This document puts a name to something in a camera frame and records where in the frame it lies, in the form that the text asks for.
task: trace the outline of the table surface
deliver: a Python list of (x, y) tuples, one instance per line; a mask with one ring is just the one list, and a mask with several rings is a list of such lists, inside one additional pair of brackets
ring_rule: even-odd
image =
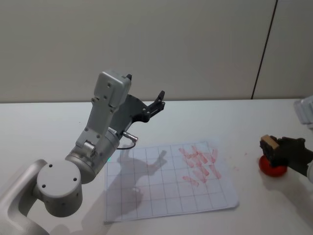
[[(67, 218), (50, 215), (37, 201), (29, 216), (52, 235), (199, 234), (311, 235), (313, 185), (298, 173), (278, 179), (259, 171), (262, 135), (303, 137), (313, 149), (313, 135), (301, 125), (294, 100), (169, 101), (149, 123), (130, 133), (138, 146), (220, 139), (240, 204), (233, 210), (143, 219), (104, 225), (104, 172), (83, 185), (83, 203)], [(0, 104), (0, 186), (19, 167), (36, 159), (62, 160), (87, 123), (90, 103)]]

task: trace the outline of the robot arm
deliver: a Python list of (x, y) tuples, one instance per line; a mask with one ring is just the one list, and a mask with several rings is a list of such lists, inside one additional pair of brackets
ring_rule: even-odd
[[(302, 124), (313, 130), (313, 96), (294, 103), (297, 116)], [(272, 167), (288, 166), (308, 177), (313, 183), (313, 152), (308, 150), (305, 139), (263, 136), (260, 147)]]
[(87, 125), (65, 160), (38, 160), (15, 177), (0, 194), (0, 235), (47, 235), (27, 218), (39, 199), (56, 217), (75, 213), (83, 200), (82, 184), (91, 182), (124, 136), (135, 146), (137, 137), (127, 132), (136, 121), (148, 122), (164, 109), (164, 91), (149, 106), (129, 95), (132, 76), (102, 72), (96, 83)]

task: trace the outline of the paper sheet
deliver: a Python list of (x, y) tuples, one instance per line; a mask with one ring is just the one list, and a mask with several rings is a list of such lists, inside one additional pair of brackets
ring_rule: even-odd
[(105, 221), (232, 208), (238, 197), (214, 141), (117, 150), (106, 164)]

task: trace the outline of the beige wall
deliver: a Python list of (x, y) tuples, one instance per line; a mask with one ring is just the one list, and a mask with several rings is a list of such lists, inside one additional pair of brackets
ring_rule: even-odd
[(280, 0), (254, 98), (313, 95), (313, 1)]
[(250, 98), (275, 0), (1, 0), (0, 102), (90, 100), (99, 72), (131, 93)]

